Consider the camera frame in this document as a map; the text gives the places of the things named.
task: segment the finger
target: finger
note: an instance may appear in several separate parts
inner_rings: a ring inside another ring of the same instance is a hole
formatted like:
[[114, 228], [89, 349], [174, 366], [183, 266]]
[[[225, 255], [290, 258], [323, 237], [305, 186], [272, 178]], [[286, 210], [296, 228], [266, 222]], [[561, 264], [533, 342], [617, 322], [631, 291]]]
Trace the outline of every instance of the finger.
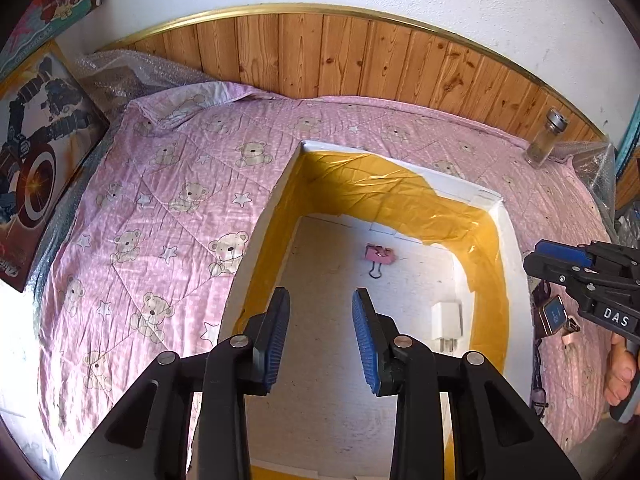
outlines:
[[626, 351], [626, 346], [612, 345], [609, 352], [609, 370], [621, 381], [630, 383], [636, 374], [636, 360]]
[[620, 399], [617, 398], [608, 388], [604, 390], [604, 398], [609, 406], [617, 406], [620, 404]]
[[613, 393], [619, 400], [624, 400], [628, 397], [631, 391], [631, 384], [621, 381], [619, 378], [610, 375], [607, 378], [607, 388]]
[[623, 338], [620, 334], [616, 334], [615, 332], [611, 333], [611, 344], [612, 345], [623, 345], [626, 347], [626, 339]]

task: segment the anime poster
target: anime poster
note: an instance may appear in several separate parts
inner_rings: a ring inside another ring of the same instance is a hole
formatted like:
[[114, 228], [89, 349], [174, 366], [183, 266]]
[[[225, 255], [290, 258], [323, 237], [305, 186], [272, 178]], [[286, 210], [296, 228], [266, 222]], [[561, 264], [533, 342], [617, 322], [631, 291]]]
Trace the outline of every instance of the anime poster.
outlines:
[[48, 43], [0, 87], [0, 279], [22, 291], [54, 206], [107, 119]]
[[0, 50], [0, 81], [98, 4], [99, 0], [33, 0]]

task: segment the metal lid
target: metal lid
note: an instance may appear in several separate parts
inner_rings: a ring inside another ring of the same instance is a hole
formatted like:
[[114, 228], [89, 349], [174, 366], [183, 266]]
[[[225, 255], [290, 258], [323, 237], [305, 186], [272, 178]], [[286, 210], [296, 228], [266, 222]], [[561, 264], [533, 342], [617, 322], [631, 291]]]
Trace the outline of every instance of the metal lid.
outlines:
[[549, 121], [553, 127], [558, 130], [558, 133], [561, 134], [566, 129], [569, 121], [564, 118], [564, 116], [555, 108], [550, 108], [546, 113], [546, 120]]

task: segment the glass jar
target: glass jar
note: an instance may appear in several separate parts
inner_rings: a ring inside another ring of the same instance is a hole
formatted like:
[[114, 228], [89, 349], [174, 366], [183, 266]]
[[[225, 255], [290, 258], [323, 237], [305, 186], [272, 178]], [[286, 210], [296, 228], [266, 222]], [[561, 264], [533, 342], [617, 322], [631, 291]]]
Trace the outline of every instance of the glass jar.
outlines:
[[569, 121], [555, 108], [550, 108], [546, 113], [544, 126], [536, 134], [533, 142], [524, 154], [525, 160], [536, 170], [542, 166], [551, 153], [556, 141], [566, 130]]

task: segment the white charger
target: white charger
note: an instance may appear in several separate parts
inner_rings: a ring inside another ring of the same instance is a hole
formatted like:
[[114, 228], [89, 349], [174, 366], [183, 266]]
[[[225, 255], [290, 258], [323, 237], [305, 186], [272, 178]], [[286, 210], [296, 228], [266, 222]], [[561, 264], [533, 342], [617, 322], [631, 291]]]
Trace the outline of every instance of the white charger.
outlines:
[[439, 301], [431, 307], [431, 339], [440, 341], [440, 352], [453, 352], [462, 337], [462, 312], [457, 301]]

